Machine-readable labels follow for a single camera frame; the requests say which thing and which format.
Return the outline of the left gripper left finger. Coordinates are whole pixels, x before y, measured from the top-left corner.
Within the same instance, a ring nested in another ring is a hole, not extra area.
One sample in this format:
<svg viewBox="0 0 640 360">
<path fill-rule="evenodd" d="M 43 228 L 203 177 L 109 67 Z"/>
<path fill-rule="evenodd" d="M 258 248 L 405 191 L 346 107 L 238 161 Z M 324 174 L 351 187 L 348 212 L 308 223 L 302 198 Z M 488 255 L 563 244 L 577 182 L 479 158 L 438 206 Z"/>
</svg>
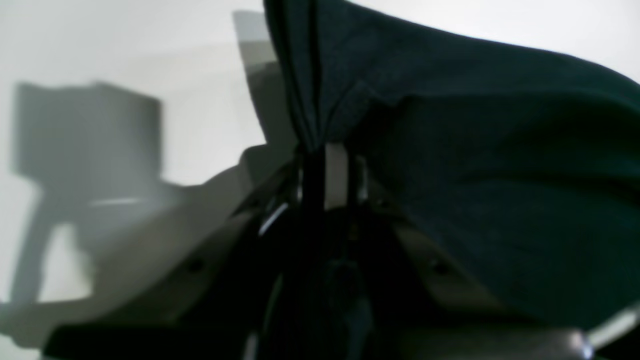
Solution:
<svg viewBox="0 0 640 360">
<path fill-rule="evenodd" d="M 42 348 L 62 326 L 173 322 L 216 276 L 249 219 L 236 212 L 258 186 L 291 161 L 293 145 L 252 146 L 238 166 L 196 186 L 160 183 L 158 197 L 101 203 L 64 180 L 34 213 L 18 261 L 1 332 L 19 347 Z M 89 296 L 39 299 L 56 225 L 70 224 L 89 257 Z"/>
</svg>

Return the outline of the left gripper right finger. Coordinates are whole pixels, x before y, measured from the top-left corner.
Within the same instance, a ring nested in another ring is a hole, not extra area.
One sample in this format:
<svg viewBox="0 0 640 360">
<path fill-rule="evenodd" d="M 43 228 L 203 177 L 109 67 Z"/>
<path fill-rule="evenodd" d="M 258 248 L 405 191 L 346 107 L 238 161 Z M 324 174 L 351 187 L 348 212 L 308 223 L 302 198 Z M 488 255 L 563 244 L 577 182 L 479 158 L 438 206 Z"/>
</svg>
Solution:
<svg viewBox="0 0 640 360">
<path fill-rule="evenodd" d="M 455 258 L 407 219 L 397 203 L 371 177 L 366 161 L 352 156 L 341 143 L 324 147 L 324 207 L 333 210 L 351 204 L 354 210 L 368 211 L 372 219 L 365 227 L 385 225 L 388 239 L 400 247 L 401 259 L 416 275 L 435 307 L 455 317 L 474 321 L 524 321 L 501 303 Z"/>
</svg>

